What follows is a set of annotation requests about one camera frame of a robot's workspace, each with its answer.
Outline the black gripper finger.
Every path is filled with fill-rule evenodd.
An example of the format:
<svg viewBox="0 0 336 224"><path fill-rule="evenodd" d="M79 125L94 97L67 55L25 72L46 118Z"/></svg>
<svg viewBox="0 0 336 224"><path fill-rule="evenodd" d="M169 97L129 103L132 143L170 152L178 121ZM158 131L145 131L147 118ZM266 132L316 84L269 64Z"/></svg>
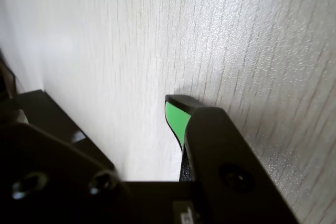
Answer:
<svg viewBox="0 0 336 224"><path fill-rule="evenodd" d="M106 166L26 123L1 127L1 223L127 223Z"/></svg>

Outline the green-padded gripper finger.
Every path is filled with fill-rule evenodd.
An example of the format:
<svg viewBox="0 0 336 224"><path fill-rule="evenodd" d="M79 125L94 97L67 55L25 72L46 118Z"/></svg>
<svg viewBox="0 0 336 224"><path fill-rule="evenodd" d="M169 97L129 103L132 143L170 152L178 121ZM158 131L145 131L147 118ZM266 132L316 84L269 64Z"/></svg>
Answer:
<svg viewBox="0 0 336 224"><path fill-rule="evenodd" d="M200 186L206 223L297 222L224 109L168 94L165 118Z"/></svg>

